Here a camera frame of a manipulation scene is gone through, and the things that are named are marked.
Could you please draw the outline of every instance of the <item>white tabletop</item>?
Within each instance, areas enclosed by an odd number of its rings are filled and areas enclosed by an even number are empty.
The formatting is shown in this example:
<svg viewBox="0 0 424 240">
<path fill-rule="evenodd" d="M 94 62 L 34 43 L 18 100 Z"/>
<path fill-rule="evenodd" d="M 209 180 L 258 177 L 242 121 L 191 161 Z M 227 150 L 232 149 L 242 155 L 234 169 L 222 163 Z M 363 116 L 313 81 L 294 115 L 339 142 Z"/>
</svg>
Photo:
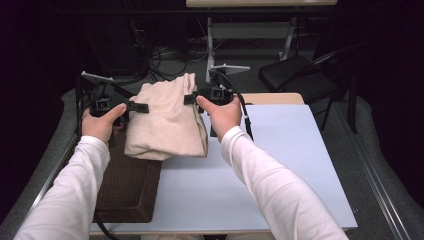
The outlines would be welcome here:
<svg viewBox="0 0 424 240">
<path fill-rule="evenodd" d="M 255 143 L 308 182 L 342 228 L 356 228 L 309 106 L 248 105 L 247 110 Z M 209 130 L 209 117 L 203 118 Z M 152 222 L 105 225 L 112 232 L 141 234 L 269 231 L 245 185 L 221 157 L 216 138 L 209 139 L 206 159 L 163 162 Z M 96 224 L 91 230 L 100 232 Z"/>
<path fill-rule="evenodd" d="M 331 6 L 337 0 L 187 0 L 187 7 Z"/>
</svg>

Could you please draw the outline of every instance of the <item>table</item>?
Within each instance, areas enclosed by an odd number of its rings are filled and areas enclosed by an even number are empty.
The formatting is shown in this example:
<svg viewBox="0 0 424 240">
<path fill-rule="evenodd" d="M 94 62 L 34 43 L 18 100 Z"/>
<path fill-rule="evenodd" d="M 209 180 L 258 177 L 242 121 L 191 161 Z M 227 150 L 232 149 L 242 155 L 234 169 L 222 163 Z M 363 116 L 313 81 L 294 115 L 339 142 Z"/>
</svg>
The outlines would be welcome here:
<svg viewBox="0 0 424 240">
<path fill-rule="evenodd" d="M 356 228 L 313 115 L 308 105 L 302 104 L 300 95 L 244 95 L 246 102 L 258 103 L 247 106 L 256 144 L 305 179 L 340 226 Z M 267 99 L 272 104 L 262 105 Z M 281 104 L 284 99 L 291 104 Z M 209 117 L 203 114 L 203 118 L 206 129 L 210 129 Z M 152 222 L 106 223 L 106 227 L 115 234 L 269 231 L 246 187 L 222 159 L 219 147 L 217 139 L 210 138 L 206 159 L 178 156 L 163 162 Z M 102 234 L 96 224 L 91 233 Z"/>
<path fill-rule="evenodd" d="M 235 7 L 292 7 L 300 6 L 334 6 L 338 0 L 187 0 L 191 8 L 235 8 Z M 284 50 L 279 52 L 280 60 L 288 57 L 294 28 L 297 27 L 299 38 L 299 21 L 259 22 L 259 23 L 213 23 L 208 17 L 208 63 L 206 67 L 206 83 L 210 82 L 209 70 L 215 63 L 213 38 L 284 38 Z"/>
</svg>

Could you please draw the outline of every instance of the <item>white long sleeve shirt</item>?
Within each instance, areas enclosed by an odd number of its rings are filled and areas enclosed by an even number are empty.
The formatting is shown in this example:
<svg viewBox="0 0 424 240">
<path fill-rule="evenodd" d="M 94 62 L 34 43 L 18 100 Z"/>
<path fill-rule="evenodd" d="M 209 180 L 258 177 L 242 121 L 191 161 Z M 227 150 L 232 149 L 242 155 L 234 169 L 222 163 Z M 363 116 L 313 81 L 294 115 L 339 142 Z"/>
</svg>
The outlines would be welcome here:
<svg viewBox="0 0 424 240">
<path fill-rule="evenodd" d="M 240 127 L 225 134 L 221 151 L 246 184 L 276 239 L 347 239 L 315 192 L 258 148 Z M 109 161 L 105 143 L 83 136 L 68 166 L 15 239 L 88 239 L 97 193 Z"/>
<path fill-rule="evenodd" d="M 75 153 L 19 229 L 15 239 L 88 239 L 103 173 L 110 161 L 101 140 L 83 136 Z"/>
<path fill-rule="evenodd" d="M 312 188 L 240 127 L 224 135 L 221 153 L 246 184 L 276 239 L 347 239 Z"/>
</svg>

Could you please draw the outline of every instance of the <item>folded cloth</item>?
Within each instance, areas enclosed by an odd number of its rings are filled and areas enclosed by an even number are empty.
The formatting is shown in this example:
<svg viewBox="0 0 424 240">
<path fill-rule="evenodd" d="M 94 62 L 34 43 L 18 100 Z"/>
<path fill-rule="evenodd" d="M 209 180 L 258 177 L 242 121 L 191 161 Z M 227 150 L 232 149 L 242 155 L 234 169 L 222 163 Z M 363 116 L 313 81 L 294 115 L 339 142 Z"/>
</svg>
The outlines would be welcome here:
<svg viewBox="0 0 424 240">
<path fill-rule="evenodd" d="M 151 160 L 207 156 L 207 133 L 198 106 L 184 105 L 184 95 L 196 90 L 194 78 L 194 73 L 186 73 L 173 81 L 145 83 L 130 99 L 147 103 L 149 113 L 130 112 L 124 150 L 127 156 Z"/>
</svg>

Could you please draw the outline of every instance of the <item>dark curtain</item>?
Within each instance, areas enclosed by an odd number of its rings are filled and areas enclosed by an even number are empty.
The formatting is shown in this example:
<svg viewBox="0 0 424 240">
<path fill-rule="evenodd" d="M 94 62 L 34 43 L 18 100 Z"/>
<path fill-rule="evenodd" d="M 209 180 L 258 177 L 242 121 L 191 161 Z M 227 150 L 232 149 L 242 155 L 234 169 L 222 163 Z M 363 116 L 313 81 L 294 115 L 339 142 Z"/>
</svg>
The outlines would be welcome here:
<svg viewBox="0 0 424 240">
<path fill-rule="evenodd" d="M 28 183 L 58 126 L 63 112 L 61 96 L 74 88 L 82 69 L 96 68 L 87 47 L 73 34 L 75 24 L 62 22 L 69 21 L 53 20 L 38 1 L 1 4 L 1 221 Z"/>
<path fill-rule="evenodd" d="M 341 3 L 357 7 L 354 1 Z M 422 5 L 419 1 L 374 1 L 368 8 L 371 14 L 332 19 L 316 54 L 361 40 L 370 43 L 370 55 L 360 74 L 359 96 L 372 107 L 385 159 L 424 207 Z"/>
</svg>

